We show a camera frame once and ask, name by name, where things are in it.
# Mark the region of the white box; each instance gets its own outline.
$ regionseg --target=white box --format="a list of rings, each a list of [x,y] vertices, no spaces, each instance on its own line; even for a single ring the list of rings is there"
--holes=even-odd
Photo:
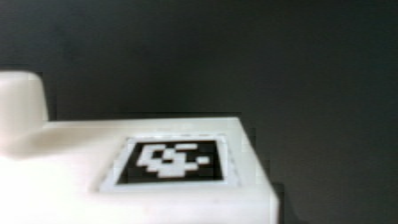
[[[0,74],[5,101],[14,76],[28,76],[41,91],[35,76]],[[25,106],[41,114],[42,104]],[[21,107],[12,113],[0,108],[0,116],[17,120]],[[1,223],[277,223],[277,197],[236,118],[42,125],[42,117],[30,119],[28,131],[10,135],[0,127]]]

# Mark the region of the white surface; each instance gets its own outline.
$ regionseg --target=white surface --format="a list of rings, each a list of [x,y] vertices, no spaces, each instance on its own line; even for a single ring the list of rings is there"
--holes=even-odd
[[[28,73],[0,73],[0,222],[277,223],[277,198],[238,119],[46,122],[41,88]],[[225,138],[229,185],[167,183],[99,192],[129,138],[211,138],[206,133]]]

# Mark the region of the white post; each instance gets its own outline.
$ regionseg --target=white post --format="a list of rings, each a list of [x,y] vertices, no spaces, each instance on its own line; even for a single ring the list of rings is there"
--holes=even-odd
[[[0,71],[0,147],[48,121],[42,82],[28,72]]]

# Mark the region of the dark wall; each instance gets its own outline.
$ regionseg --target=dark wall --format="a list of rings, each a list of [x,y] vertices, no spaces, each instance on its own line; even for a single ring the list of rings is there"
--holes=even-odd
[[[284,223],[394,223],[396,1],[0,2],[51,120],[240,116]]]

